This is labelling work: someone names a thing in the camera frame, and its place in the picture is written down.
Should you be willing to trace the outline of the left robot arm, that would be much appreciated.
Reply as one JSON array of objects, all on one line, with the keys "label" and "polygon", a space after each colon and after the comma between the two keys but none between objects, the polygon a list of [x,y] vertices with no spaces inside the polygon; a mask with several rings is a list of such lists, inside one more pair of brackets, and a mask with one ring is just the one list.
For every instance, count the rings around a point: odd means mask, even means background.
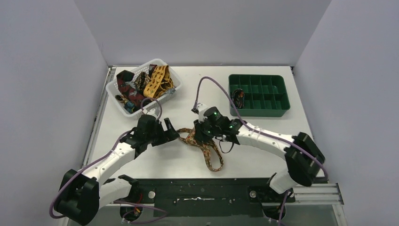
[{"label": "left robot arm", "polygon": [[111,176],[135,160],[149,145],[155,147],[174,141],[179,134],[169,118],[142,115],[136,127],[122,133],[113,147],[102,157],[81,168],[67,171],[56,197],[49,207],[54,219],[69,218],[82,226],[89,224],[98,211],[118,199],[134,202],[139,197],[136,180],[121,175]]}]

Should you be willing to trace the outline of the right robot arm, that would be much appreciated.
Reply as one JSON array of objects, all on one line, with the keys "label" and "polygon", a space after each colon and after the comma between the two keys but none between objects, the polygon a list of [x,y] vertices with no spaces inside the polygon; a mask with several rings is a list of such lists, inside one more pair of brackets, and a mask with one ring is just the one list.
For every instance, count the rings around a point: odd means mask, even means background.
[{"label": "right robot arm", "polygon": [[324,155],[308,134],[286,135],[254,126],[240,118],[229,119],[217,107],[198,103],[192,108],[195,140],[200,144],[219,138],[235,145],[246,145],[283,159],[286,166],[273,174],[268,182],[271,190],[284,193],[296,185],[310,187],[322,170]]}]

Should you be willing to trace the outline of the beige paisley patterned tie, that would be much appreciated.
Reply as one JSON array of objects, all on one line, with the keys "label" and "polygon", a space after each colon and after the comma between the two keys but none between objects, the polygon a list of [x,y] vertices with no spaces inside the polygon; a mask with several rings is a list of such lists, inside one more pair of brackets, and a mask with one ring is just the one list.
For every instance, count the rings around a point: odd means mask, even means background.
[{"label": "beige paisley patterned tie", "polygon": [[[207,168],[211,172],[219,172],[222,170],[224,166],[224,161],[222,157],[222,152],[221,150],[216,146],[215,142],[213,140],[207,142],[207,143],[200,143],[195,139],[196,131],[195,128],[189,129],[189,128],[180,128],[177,130],[177,133],[187,133],[186,137],[179,137],[180,141],[184,142],[187,145],[194,146],[199,148],[204,156],[205,164]],[[215,151],[215,153],[218,156],[220,166],[218,168],[214,168],[211,163],[211,149]]]}]

